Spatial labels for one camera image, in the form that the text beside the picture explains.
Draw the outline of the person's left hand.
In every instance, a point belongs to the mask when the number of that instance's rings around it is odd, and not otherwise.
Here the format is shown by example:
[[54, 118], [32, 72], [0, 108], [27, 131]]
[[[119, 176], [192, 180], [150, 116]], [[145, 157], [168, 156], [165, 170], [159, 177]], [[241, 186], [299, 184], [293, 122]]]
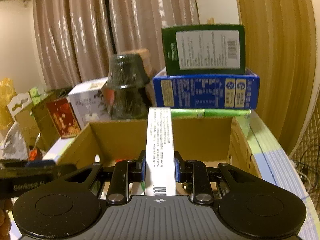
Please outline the person's left hand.
[[9, 211], [12, 211], [12, 201], [11, 199], [3, 200], [3, 205], [1, 206], [1, 217], [0, 217], [0, 239], [9, 240], [10, 239], [10, 229], [11, 220], [9, 217]]

